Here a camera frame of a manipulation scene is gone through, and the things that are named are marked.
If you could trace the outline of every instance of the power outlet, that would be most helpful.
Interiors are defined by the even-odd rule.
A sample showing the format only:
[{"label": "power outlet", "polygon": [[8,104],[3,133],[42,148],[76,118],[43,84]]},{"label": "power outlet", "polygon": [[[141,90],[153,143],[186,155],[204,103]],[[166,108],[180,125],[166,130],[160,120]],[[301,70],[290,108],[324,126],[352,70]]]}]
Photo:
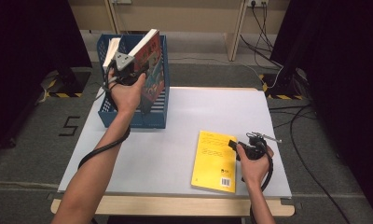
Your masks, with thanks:
[{"label": "power outlet", "polygon": [[269,0],[248,0],[247,6],[250,7],[253,1],[256,2],[256,7],[263,7],[265,4],[268,6],[269,2]]}]

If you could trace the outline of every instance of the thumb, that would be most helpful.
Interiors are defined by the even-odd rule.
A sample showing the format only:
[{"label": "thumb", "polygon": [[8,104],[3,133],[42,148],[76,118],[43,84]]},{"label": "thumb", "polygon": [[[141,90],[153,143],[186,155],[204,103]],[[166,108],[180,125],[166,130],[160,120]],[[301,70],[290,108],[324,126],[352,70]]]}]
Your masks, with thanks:
[{"label": "thumb", "polygon": [[137,81],[133,84],[133,86],[137,86],[139,88],[142,88],[144,86],[144,83],[145,83],[145,77],[146,77],[146,74],[145,73],[142,73]]},{"label": "thumb", "polygon": [[245,155],[245,151],[242,145],[240,144],[236,145],[236,149],[237,149],[237,154],[239,154],[240,160],[244,160],[245,158],[247,158],[247,155]]}]

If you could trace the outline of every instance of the hazard tape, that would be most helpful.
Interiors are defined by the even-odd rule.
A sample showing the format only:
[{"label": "hazard tape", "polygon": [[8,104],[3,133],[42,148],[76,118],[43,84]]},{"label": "hazard tape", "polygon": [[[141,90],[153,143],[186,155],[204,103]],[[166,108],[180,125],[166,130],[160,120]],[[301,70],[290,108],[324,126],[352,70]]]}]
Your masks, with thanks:
[{"label": "hazard tape", "polygon": [[[57,79],[52,80],[49,83],[48,90],[53,87],[56,83]],[[81,97],[82,92],[47,92],[47,97],[59,97],[59,98],[69,98],[69,97]]]},{"label": "hazard tape", "polygon": [[[259,75],[259,78],[263,81],[264,75]],[[263,82],[262,90],[265,93],[265,96],[269,99],[281,99],[281,100],[301,100],[301,95],[287,95],[287,94],[271,94],[270,88],[266,82]]]},{"label": "hazard tape", "polygon": [[69,98],[69,97],[81,97],[82,93],[64,93],[64,92],[48,92],[47,97],[59,97],[59,98]]}]

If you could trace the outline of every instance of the blue basket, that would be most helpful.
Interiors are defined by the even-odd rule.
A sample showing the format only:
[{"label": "blue basket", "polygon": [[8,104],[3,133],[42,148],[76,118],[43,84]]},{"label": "blue basket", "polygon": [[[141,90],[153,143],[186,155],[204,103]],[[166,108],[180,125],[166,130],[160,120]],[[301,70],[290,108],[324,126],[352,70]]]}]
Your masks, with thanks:
[{"label": "blue basket", "polygon": [[[143,35],[101,35],[97,41],[97,53],[99,55],[100,68],[102,75],[104,75],[103,63],[108,50],[108,44],[114,37],[121,37],[119,43],[119,52],[127,53],[136,46]],[[166,36],[160,36],[162,60],[163,60],[163,75],[164,75],[164,90],[153,104],[150,113],[144,114],[139,109],[134,112],[131,120],[132,128],[147,128],[147,129],[164,129],[166,128],[167,105],[169,102],[170,78],[169,65],[167,58]],[[108,99],[104,97],[102,106],[99,110],[99,116],[102,119],[104,127],[108,128],[111,122],[117,115],[117,111],[111,106]]]}]

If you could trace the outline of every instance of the finger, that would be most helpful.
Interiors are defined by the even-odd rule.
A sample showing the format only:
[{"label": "finger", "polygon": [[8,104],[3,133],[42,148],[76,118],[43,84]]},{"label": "finger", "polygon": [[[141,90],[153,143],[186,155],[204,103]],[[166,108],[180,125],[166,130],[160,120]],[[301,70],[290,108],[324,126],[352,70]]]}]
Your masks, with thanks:
[{"label": "finger", "polygon": [[237,149],[237,153],[239,154],[240,160],[244,160],[245,158],[247,158],[247,155],[245,155],[245,151],[242,145],[240,144],[236,145],[236,149]]},{"label": "finger", "polygon": [[137,81],[133,84],[133,86],[137,86],[139,88],[142,88],[144,86],[144,83],[145,83],[145,77],[146,77],[146,74],[145,73],[142,73]]},{"label": "finger", "polygon": [[269,155],[270,155],[271,157],[273,157],[274,152],[273,152],[273,150],[271,150],[271,147],[270,147],[269,145],[267,145],[266,149],[268,150]]},{"label": "finger", "polygon": [[108,72],[108,79],[111,79],[115,74],[114,68],[110,68],[110,71]]}]

